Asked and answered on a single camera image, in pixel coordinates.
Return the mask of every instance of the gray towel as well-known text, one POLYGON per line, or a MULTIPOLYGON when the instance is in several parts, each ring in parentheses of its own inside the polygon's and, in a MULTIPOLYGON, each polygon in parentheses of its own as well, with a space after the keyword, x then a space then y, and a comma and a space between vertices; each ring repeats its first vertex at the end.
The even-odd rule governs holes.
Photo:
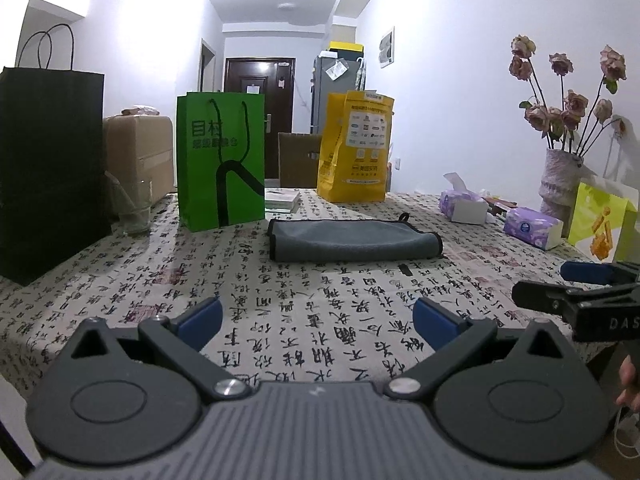
POLYGON ((404 213, 397 221, 276 220, 269 222, 270 257, 276 262, 375 262, 435 258, 436 233, 418 231, 404 213))

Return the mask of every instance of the black paper bag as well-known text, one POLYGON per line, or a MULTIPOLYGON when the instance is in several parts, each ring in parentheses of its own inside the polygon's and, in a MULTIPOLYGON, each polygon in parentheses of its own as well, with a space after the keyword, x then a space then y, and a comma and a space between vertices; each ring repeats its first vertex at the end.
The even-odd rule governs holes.
POLYGON ((110 234, 104 75, 0 73, 0 274, 29 283, 110 234))

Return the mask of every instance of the bag handle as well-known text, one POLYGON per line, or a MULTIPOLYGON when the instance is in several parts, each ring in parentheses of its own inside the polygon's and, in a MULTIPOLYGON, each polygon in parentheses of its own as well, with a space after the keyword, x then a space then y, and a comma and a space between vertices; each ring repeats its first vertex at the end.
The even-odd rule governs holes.
POLYGON ((47 67, 49 66, 49 63, 51 62, 51 53, 53 51, 53 42, 51 41, 51 36, 48 32, 44 30, 39 30, 38 32, 34 32, 33 34, 31 34, 29 36, 29 39, 24 42, 24 45, 22 46, 22 50, 20 51, 20 56, 18 57, 18 65, 17 65, 18 67, 20 66, 20 62, 22 61, 22 54, 24 54, 24 49, 27 48, 27 44, 31 41, 32 38, 34 38, 38 34, 42 34, 42 38, 40 38, 40 43, 38 43, 38 68, 42 68, 42 62, 40 61, 40 44, 42 43, 42 40, 44 39, 45 36, 49 38, 49 59, 47 59, 47 67))
MULTIPOLYGON (((69 70, 73 70, 74 69, 74 56, 76 54, 76 38, 74 37, 74 32, 71 29, 71 27, 69 26, 68 23, 59 23, 57 25, 54 25, 53 27, 50 27, 49 30, 47 31, 47 35, 49 35, 49 33, 54 29, 54 28, 58 28, 58 27, 66 27, 69 29, 69 34, 71 34, 71 64, 69 65, 69 70)), ((40 45, 42 44, 42 40, 43 40, 44 36, 42 38, 40 38, 40 41, 38 42, 38 57, 40 57, 40 45)), ((47 65, 45 68, 49 68, 49 62, 51 61, 51 52, 49 53, 49 61, 47 61, 47 65)))
MULTIPOLYGON (((218 158, 220 160, 220 164, 222 164, 222 120, 220 115, 220 108, 218 108, 218 103, 214 98, 209 99, 209 103, 212 103, 214 108, 216 109, 216 114, 218 115, 218 158)), ((246 129, 246 150, 244 150, 244 155, 240 159, 240 163, 244 162, 246 156, 249 155, 249 150, 251 149, 251 135, 249 134, 249 110, 247 109, 246 102, 243 100, 241 103, 242 110, 244 111, 244 127, 246 129)))

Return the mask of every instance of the metal screw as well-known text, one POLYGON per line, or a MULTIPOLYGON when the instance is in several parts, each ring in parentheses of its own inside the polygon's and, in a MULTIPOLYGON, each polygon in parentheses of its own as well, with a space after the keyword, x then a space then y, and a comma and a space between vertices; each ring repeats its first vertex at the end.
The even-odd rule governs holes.
POLYGON ((395 394, 414 394, 420 389, 420 383, 411 377, 400 377, 389 383, 389 389, 395 394))
POLYGON ((162 326, 167 326, 169 324, 169 318, 167 316, 164 316, 163 314, 156 314, 153 317, 153 320, 157 321, 162 326))
POLYGON ((223 397, 233 397, 243 393, 247 386, 240 379, 224 379, 218 381, 214 387, 217 394, 223 397))

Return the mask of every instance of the refrigerator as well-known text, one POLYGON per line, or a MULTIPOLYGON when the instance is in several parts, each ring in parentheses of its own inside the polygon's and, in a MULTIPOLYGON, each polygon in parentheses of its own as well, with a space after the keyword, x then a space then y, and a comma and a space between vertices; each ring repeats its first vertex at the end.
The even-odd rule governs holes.
POLYGON ((342 74, 338 79, 332 81, 327 74, 336 62, 333 57, 316 57, 314 62, 314 76, 311 80, 311 133, 321 134, 324 129, 326 120, 326 103, 328 95, 331 93, 345 94, 347 90, 356 89, 356 75, 360 68, 358 61, 345 61, 342 63, 347 67, 347 72, 342 74))

